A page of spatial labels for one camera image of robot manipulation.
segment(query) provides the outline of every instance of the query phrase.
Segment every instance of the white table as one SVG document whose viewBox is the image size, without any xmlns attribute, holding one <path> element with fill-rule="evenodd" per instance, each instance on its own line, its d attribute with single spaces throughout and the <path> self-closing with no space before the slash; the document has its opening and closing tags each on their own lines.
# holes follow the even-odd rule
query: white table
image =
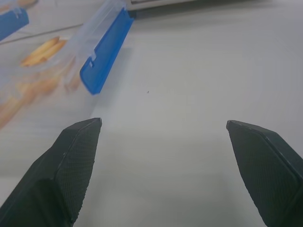
<svg viewBox="0 0 303 227">
<path fill-rule="evenodd" d="M 188 8 L 134 22 L 92 115 L 103 126 L 76 227 L 264 227 L 230 119 L 303 156 L 303 3 Z"/>
</svg>

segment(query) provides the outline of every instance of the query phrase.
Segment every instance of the blue clip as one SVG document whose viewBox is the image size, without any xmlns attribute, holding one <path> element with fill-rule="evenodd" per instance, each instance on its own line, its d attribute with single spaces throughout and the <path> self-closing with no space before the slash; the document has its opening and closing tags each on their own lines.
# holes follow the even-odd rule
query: blue clip
<svg viewBox="0 0 303 227">
<path fill-rule="evenodd" d="M 18 8 L 0 15 L 0 41 L 29 23 L 25 9 Z"/>
<path fill-rule="evenodd" d="M 133 19 L 122 9 L 96 46 L 94 59 L 89 57 L 81 68 L 81 80 L 92 95 L 101 92 L 132 23 Z"/>
</svg>

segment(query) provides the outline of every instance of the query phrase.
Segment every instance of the blue plastic latch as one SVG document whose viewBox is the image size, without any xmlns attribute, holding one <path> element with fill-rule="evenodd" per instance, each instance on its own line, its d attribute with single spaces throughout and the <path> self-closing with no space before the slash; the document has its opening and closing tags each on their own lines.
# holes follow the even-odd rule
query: blue plastic latch
<svg viewBox="0 0 303 227">
<path fill-rule="evenodd" d="M 0 15 L 0 41 L 29 23 L 25 9 L 17 8 Z"/>
<path fill-rule="evenodd" d="M 96 46 L 96 55 L 82 66 L 80 77 L 91 94 L 100 93 L 133 21 L 122 9 Z"/>
</svg>

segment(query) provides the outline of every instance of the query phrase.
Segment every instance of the textured rubber pad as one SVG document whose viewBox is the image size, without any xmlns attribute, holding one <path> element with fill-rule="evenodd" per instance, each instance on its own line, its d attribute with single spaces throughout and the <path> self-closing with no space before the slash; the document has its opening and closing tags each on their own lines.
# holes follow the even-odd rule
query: textured rubber pad
<svg viewBox="0 0 303 227">
<path fill-rule="evenodd" d="M 1 227 L 69 227 L 91 177 L 101 119 L 76 123 L 38 158 L 0 208 Z"/>
<path fill-rule="evenodd" d="M 303 160 L 274 131 L 228 121 L 240 174 L 268 227 L 303 227 Z"/>
</svg>

